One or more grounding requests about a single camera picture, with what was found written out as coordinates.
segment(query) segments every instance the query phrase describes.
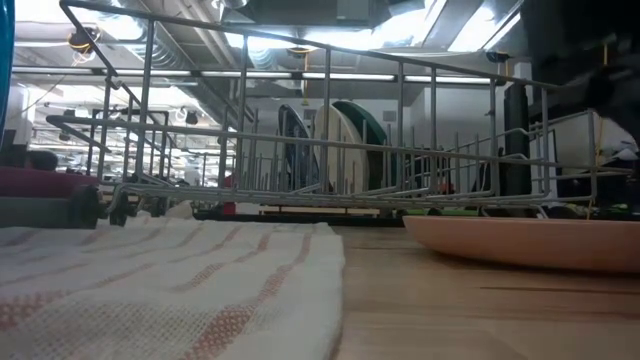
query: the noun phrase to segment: wire rack rail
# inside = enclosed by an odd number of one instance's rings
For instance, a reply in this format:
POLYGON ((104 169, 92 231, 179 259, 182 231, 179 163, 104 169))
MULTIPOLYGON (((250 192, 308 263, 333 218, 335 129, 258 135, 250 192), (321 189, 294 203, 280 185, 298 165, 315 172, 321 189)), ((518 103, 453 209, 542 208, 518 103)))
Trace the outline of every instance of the wire rack rail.
MULTIPOLYGON (((262 33, 251 30, 237 29, 222 25, 204 23, 199 21, 188 20, 184 18, 161 16, 147 12, 128 10, 118 7, 104 6, 95 3, 62 0, 60 6, 75 25, 79 32, 86 32, 81 23, 75 17, 71 8, 84 8, 88 10, 100 11, 104 13, 131 16, 146 20, 147 36, 146 36, 146 56, 144 58, 143 70, 117 70, 112 66, 100 47, 93 41, 91 46, 97 56, 105 65, 103 70, 88 69, 23 69, 23 73, 42 73, 48 74, 66 74, 73 72, 72 75, 104 75, 105 97, 103 104, 103 112, 109 113, 110 91, 112 89, 124 89, 129 95, 129 109, 139 111, 139 122, 131 121, 129 115, 126 122, 110 120, 109 117, 103 116, 103 119, 78 118, 69 116, 49 116, 47 121, 65 131, 86 141, 91 149, 93 147, 99 150, 98 158, 98 177, 101 178, 104 168, 105 153, 109 152, 106 146, 107 131, 109 129, 126 129, 127 132, 135 132, 139 139, 146 139, 146 134, 161 134, 161 143, 158 145, 153 140, 153 147, 157 147, 159 156, 162 159, 168 157, 171 159, 171 152, 175 148, 175 143, 171 141, 172 134, 215 136, 221 139, 221 145, 218 154, 206 154, 209 158, 218 158, 218 186, 192 186, 192 187, 176 187, 170 182, 154 178, 144 173, 144 147, 145 141, 137 142, 137 151, 135 158, 135 174, 139 183, 120 183, 115 188, 114 199, 108 211, 112 211, 117 206, 119 193, 127 191, 149 196, 167 196, 178 199, 204 200, 204 201, 223 201, 223 202, 247 202, 267 205, 291 205, 291 206, 327 206, 327 207, 361 207, 361 208, 425 208, 435 206, 532 206, 536 207, 548 202, 573 202, 573 201, 590 201, 595 199, 597 195, 597 179, 600 176, 610 176, 619 174, 628 174, 629 170, 599 167, 596 164, 595 152, 591 152, 589 156, 589 164, 572 164, 558 163, 550 160, 549 150, 549 126, 565 121, 566 119, 554 119, 553 122, 548 118, 547 111, 547 91, 557 89, 558 87, 551 84, 545 84, 524 79, 511 78, 497 74, 485 73, 469 69, 457 68, 449 65, 432 63, 429 61, 416 60, 412 58, 398 57, 384 53, 372 51, 358 51, 351 49, 338 48, 322 43, 308 41, 299 38, 280 36, 268 33, 262 33), (200 28, 212 31, 222 31, 228 33, 240 34, 244 39, 244 47, 242 48, 240 69, 233 71, 198 71, 198 70, 159 70, 152 69, 152 50, 154 46, 154 38, 157 31, 157 24, 175 24, 188 26, 192 28, 200 28), (394 82, 397 86, 397 128, 403 129, 403 102, 404 87, 408 83, 424 83, 430 88, 430 144, 428 148, 420 148, 415 144, 415 129, 411 129, 410 139, 405 139, 403 131, 397 131, 395 139, 391 139, 391 129, 387 129, 388 141, 384 145, 372 145, 365 141, 363 143, 350 143, 346 141, 335 141, 329 139, 329 121, 325 121, 323 128, 311 128, 310 138, 289 137, 286 134, 268 135, 258 132, 257 121, 251 128, 245 127, 246 109, 246 84, 247 79, 291 79, 293 72, 256 72, 248 71, 248 39, 249 37, 269 38, 275 40, 287 41, 302 46, 311 46, 325 51, 325 68, 322 73, 306 73, 298 74, 303 79, 310 81, 322 81, 324 85, 324 118, 329 119, 331 83, 333 81, 344 80, 339 73, 331 72, 331 56, 334 52, 351 53, 365 57, 372 57, 382 60, 391 61, 397 64, 397 73, 379 77, 362 77, 362 81, 384 81, 394 82), (428 69, 429 75, 415 76, 405 73, 405 65, 420 66, 428 69), (473 79, 488 82, 489 99, 487 99, 488 125, 490 136, 480 139, 476 136, 475 141, 459 144, 458 134, 455 134, 454 144, 451 149, 438 149, 438 112, 436 102, 436 87, 438 76, 446 72, 447 74, 459 74, 461 76, 472 77, 473 79), (119 76, 138 76, 142 77, 142 96, 138 99, 129 87, 118 79, 119 76), (239 99, 237 104, 227 104, 228 106, 237 106, 232 109, 237 114, 235 119, 231 119, 229 109, 225 109, 225 116, 221 130, 203 129, 203 128, 186 128, 179 126, 169 126, 167 123, 161 123, 149 112, 149 89, 151 78, 159 77, 226 77, 239 80, 239 99), (502 83, 519 84, 533 88, 534 91, 540 92, 542 102, 542 121, 539 125, 532 126, 533 130, 512 129, 507 132, 498 133, 496 119, 496 87, 502 83), (237 129, 237 132, 229 131, 231 125, 237 129), (80 131, 75 130, 70 125, 90 126, 92 128, 99 127, 100 141, 89 138, 80 131), (527 157, 524 154, 510 154, 508 156, 499 156, 499 139, 513 132, 520 132, 536 142, 536 151, 534 155, 527 157), (235 156, 228 154, 227 140, 236 139, 235 156), (249 142, 248 155, 243 153, 243 144, 249 142), (271 158, 256 156, 256 142, 270 142, 275 144, 274 154, 271 158), (488 143, 488 154, 480 151, 480 145, 488 143), (284 148, 285 145, 291 144, 296 147, 296 156, 294 164, 288 167, 284 156, 278 158, 276 149, 284 148), (317 154, 318 156, 318 174, 317 178, 313 177, 310 171, 307 171, 307 181, 304 186, 300 181, 292 181, 287 178, 288 173, 295 173, 302 163, 309 164, 311 168, 312 156, 306 158, 299 156, 301 148, 311 149, 307 154, 317 154), (342 179, 350 167, 345 162, 345 153, 355 152, 375 152, 381 154, 383 163, 383 178, 379 188, 368 189, 365 187, 363 191, 353 191, 353 183, 347 179, 344 183, 342 179), (329 175, 329 154, 337 154, 337 179, 331 182, 329 175), (233 158, 232 169, 227 168, 228 159, 233 158), (481 186, 471 187, 471 179, 479 179, 483 164, 491 166, 484 167, 485 171, 490 174, 490 187, 484 189, 481 186), (499 165, 526 165, 536 169, 538 176, 533 180, 538 183, 537 191, 532 194, 504 196, 500 191, 499 165), (583 174, 565 175, 562 178, 580 178, 589 177, 591 180, 591 194, 589 196, 558 198, 553 197, 551 191, 551 181, 560 179, 559 176, 552 176, 550 169, 579 169, 583 174), (224 181, 227 170, 231 170, 233 174, 233 185, 225 187, 224 181)), ((258 112, 252 114, 257 120, 258 112)), ((589 145, 591 149, 595 149, 594 135, 594 115, 588 113, 588 121, 585 126, 589 128, 589 145)), ((124 173, 126 177, 128 163, 125 163, 124 173)), ((171 172, 170 163, 166 167, 167 179, 171 172)))

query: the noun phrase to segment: wooden counter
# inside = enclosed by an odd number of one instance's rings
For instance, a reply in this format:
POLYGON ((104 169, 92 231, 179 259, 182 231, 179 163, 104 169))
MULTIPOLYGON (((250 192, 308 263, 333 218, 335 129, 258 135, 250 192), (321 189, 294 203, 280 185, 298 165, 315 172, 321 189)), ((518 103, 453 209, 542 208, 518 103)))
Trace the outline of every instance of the wooden counter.
POLYGON ((640 359, 639 277, 446 257, 404 229, 334 231, 347 259, 336 360, 640 359))

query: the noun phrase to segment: striped towel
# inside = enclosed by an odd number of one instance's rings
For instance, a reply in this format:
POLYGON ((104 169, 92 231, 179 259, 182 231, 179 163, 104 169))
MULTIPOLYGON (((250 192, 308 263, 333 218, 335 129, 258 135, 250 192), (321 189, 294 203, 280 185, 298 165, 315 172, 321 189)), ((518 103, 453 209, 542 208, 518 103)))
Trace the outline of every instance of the striped towel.
POLYGON ((131 219, 0 229, 0 359, 327 359, 342 242, 325 224, 131 219))

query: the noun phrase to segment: pink bowl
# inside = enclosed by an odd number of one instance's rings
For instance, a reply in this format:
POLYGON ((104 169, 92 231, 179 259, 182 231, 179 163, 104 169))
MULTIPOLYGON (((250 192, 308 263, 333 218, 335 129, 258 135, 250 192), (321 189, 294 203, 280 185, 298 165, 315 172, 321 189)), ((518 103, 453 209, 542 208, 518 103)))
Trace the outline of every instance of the pink bowl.
POLYGON ((640 223, 405 216, 411 236, 450 255, 548 268, 640 272, 640 223))

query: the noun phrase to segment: metal dish rack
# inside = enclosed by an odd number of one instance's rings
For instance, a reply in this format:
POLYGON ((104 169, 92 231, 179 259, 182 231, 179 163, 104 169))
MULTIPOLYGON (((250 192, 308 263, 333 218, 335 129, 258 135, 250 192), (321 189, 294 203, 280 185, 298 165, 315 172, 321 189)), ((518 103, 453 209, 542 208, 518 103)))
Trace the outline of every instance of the metal dish rack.
MULTIPOLYGON (((569 164, 569 163, 556 163, 549 160, 549 126, 551 122, 548 118, 547 112, 547 91, 551 89, 557 89, 555 85, 539 83, 535 81, 528 81, 523 79, 516 79, 506 76, 500 76, 496 74, 484 73, 480 71, 467 70, 463 68, 457 68, 453 66, 432 63, 428 61, 416 60, 411 58, 398 57, 378 52, 371 51, 357 51, 344 48, 338 48, 322 43, 303 40, 299 38, 291 38, 280 35, 273 35, 267 33, 261 33, 249 30, 239 30, 235 28, 225 27, 221 25, 204 23, 199 21, 193 21, 183 18, 167 17, 161 15, 155 15, 146 12, 126 10, 117 7, 103 6, 93 4, 85 1, 77 0, 62 0, 60 6, 63 11, 76 26, 79 32, 85 32, 85 29, 81 26, 78 19, 74 16, 70 10, 74 8, 84 8, 88 10, 101 11, 111 14, 126 15, 135 18, 145 19, 148 22, 147 38, 146 38, 146 56, 144 58, 143 70, 127 70, 126 73, 117 71, 109 60, 105 57, 104 53, 100 51, 100 48, 91 41, 91 46, 96 52, 97 56, 104 63, 106 70, 101 70, 103 75, 106 76, 105 86, 105 98, 104 98, 104 113, 109 112, 109 99, 111 89, 124 89, 129 94, 130 109, 139 110, 140 122, 135 123, 131 121, 131 113, 129 111, 128 121, 115 121, 110 120, 104 116, 102 119, 88 119, 69 116, 49 116, 47 121, 54 126, 57 126, 65 131, 77 136, 80 139, 85 140, 91 148, 96 147, 99 150, 99 162, 98 162, 98 177, 103 174, 104 156, 105 153, 110 150, 106 146, 106 134, 109 128, 124 128, 129 132, 136 132, 139 139, 145 139, 145 133, 153 133, 154 138, 156 133, 161 134, 161 143, 157 147, 159 156, 164 160, 165 157, 171 158, 171 151, 174 148, 174 143, 170 140, 170 134, 186 134, 186 135, 204 135, 204 136, 216 136, 222 139, 221 150, 219 154, 219 171, 218 171, 218 186, 217 187, 175 187, 172 184, 162 181, 160 179, 151 177, 144 174, 143 171, 143 156, 145 141, 138 141, 137 154, 135 161, 135 174, 139 181, 146 181, 147 184, 142 183, 120 183, 115 188, 114 201, 111 203, 108 211, 113 211, 117 206, 117 201, 120 198, 118 195, 122 191, 129 193, 137 193, 148 196, 159 197, 173 197, 178 199, 191 199, 201 201, 221 201, 221 202, 246 202, 257 203, 266 205, 289 205, 289 206, 327 206, 327 207, 356 207, 356 208, 379 208, 379 209, 412 209, 412 208, 426 208, 426 207, 460 207, 465 205, 473 206, 501 206, 501 207, 513 207, 513 206, 539 206, 548 202, 573 202, 573 201, 589 201, 595 198, 597 191, 597 178, 599 176, 607 176, 611 174, 628 174, 629 170, 598 167, 596 165, 595 152, 591 152, 589 157, 589 164, 569 164), (200 28, 205 30, 223 31, 229 33, 240 34, 244 38, 244 44, 241 57, 241 68, 230 71, 199 71, 199 70, 153 70, 152 69, 152 49, 154 46, 154 36, 156 33, 156 24, 176 24, 182 26, 188 26, 192 28, 200 28), (257 126, 252 126, 251 129, 247 129, 245 126, 245 111, 237 109, 246 108, 246 82, 247 79, 291 79, 294 75, 293 72, 252 72, 247 70, 248 62, 248 46, 247 41, 249 37, 261 37, 270 38, 275 40, 282 40, 291 42, 298 45, 312 46, 318 49, 325 50, 325 69, 323 73, 320 72, 298 72, 296 76, 301 76, 302 79, 310 81, 323 81, 324 83, 324 111, 325 118, 329 117, 330 106, 330 84, 333 81, 344 80, 343 76, 339 73, 331 73, 330 64, 331 56, 333 52, 352 53, 360 56, 373 57, 377 59, 392 61, 397 63, 398 72, 392 75, 380 75, 374 77, 362 77, 361 81, 384 81, 394 82, 397 85, 397 128, 403 129, 403 100, 404 100, 404 87, 409 83, 424 83, 429 84, 431 91, 431 107, 430 107, 430 126, 431 126, 431 138, 429 149, 417 148, 414 144, 414 139, 409 140, 409 146, 406 145, 403 131, 397 131, 395 139, 389 141, 386 145, 370 145, 366 141, 362 144, 353 144, 340 141, 327 140, 328 134, 328 122, 325 122, 323 129, 311 129, 312 135, 310 139, 301 139, 294 137, 287 137, 282 135, 267 135, 260 134, 257 131, 257 126), (410 64, 413 66, 421 66, 430 69, 430 75, 415 76, 405 74, 405 65, 410 64), (487 99, 488 108, 488 122, 490 128, 490 136, 480 139, 476 136, 475 141, 466 144, 459 144, 458 136, 454 139, 455 146, 451 149, 444 149, 437 151, 438 138, 437 134, 437 105, 436 105, 436 86, 437 78, 442 72, 455 73, 464 75, 467 77, 473 77, 474 79, 488 79, 490 97, 487 99), (142 96, 138 99, 133 92, 127 87, 126 84, 118 80, 118 76, 141 76, 142 81, 142 96), (224 124, 222 130, 214 129, 198 129, 198 128, 185 128, 177 126, 168 126, 166 123, 160 123, 155 119, 152 114, 149 113, 148 101, 149 101, 149 88, 150 81, 153 76, 162 77, 226 77, 239 79, 240 95, 235 113, 238 114, 235 121, 235 127, 237 132, 228 131, 231 124, 230 116, 227 116, 229 111, 225 111, 224 124), (523 129, 510 130, 506 133, 498 133, 496 127, 496 87, 498 83, 511 82, 515 84, 532 87, 534 91, 541 92, 542 101, 542 122, 540 125, 535 125, 532 131, 525 131, 523 129), (91 126, 93 128, 100 127, 100 141, 95 141, 93 138, 83 135, 81 132, 74 130, 69 124, 91 126), (314 139, 314 133, 320 131, 322 136, 320 139, 314 139), (535 140, 541 146, 537 146, 537 154, 535 157, 527 158, 526 156, 509 155, 505 157, 499 157, 498 146, 499 138, 507 135, 511 132, 523 132, 529 136, 530 139, 535 140), (224 186, 224 177, 227 170, 227 159, 233 157, 227 154, 227 139, 236 139, 236 154, 243 154, 243 140, 248 140, 250 143, 249 156, 236 156, 233 162, 234 184, 232 187, 224 186), (274 157, 271 158, 269 169, 270 172, 266 176, 262 177, 261 169, 263 167, 263 161, 265 159, 256 159, 256 142, 267 141, 275 144, 275 147, 284 147, 285 144, 294 144, 297 148, 302 146, 312 147, 316 153, 320 154, 319 157, 319 181, 313 184, 311 179, 308 179, 306 186, 300 188, 299 186, 289 186, 287 184, 294 183, 286 180, 285 173, 287 172, 284 159, 279 162, 277 154, 274 151, 274 157), (489 154, 482 154, 480 152, 480 144, 489 143, 489 154), (338 149, 338 154, 343 154, 347 150, 357 151, 374 151, 383 154, 384 159, 384 179, 380 189, 369 190, 361 193, 350 193, 349 184, 347 186, 334 186, 332 188, 328 181, 328 154, 330 148, 338 149), (391 166, 392 158, 395 158, 397 164, 404 164, 403 166, 391 166), (438 161, 434 159, 447 159, 449 166, 438 166, 438 161), (416 160, 423 161, 425 164, 422 167, 422 171, 416 171, 416 160), (488 190, 483 190, 478 187, 473 190, 470 188, 469 182, 472 178, 471 174, 475 174, 475 177, 479 179, 481 164, 491 164, 490 177, 491 187, 488 190), (500 194, 500 177, 499 177, 499 164, 515 164, 515 165, 527 165, 534 166, 540 176, 535 179, 541 183, 541 189, 537 193, 517 196, 503 196, 500 194), (586 171, 586 175, 575 175, 576 177, 588 176, 591 178, 591 195, 585 197, 574 198, 550 198, 551 193, 551 180, 550 168, 562 167, 581 169, 586 171), (454 191, 450 192, 448 187, 446 190, 442 189, 441 181, 443 177, 453 179, 455 184, 454 191), (467 186, 461 186, 462 178, 467 179, 467 186)), ((86 69, 69 69, 71 74, 81 74, 86 69)), ((64 74, 64 70, 57 72, 58 74, 64 74)), ((594 115, 590 113, 587 124, 589 127, 589 144, 592 149, 595 148, 595 135, 594 135, 594 115)), ((387 137, 390 139, 391 131, 387 129, 387 137)), ((208 154, 210 157, 218 157, 218 154, 208 154)), ((309 161, 311 159, 301 159, 300 161, 309 161)), ((338 160, 338 174, 341 176, 344 174, 345 167, 349 164, 338 160)), ((125 163, 125 175, 127 173, 128 164, 125 163)), ((161 162, 161 169, 165 169, 164 161, 161 162)), ((171 171, 171 165, 166 167, 167 175, 171 171)))

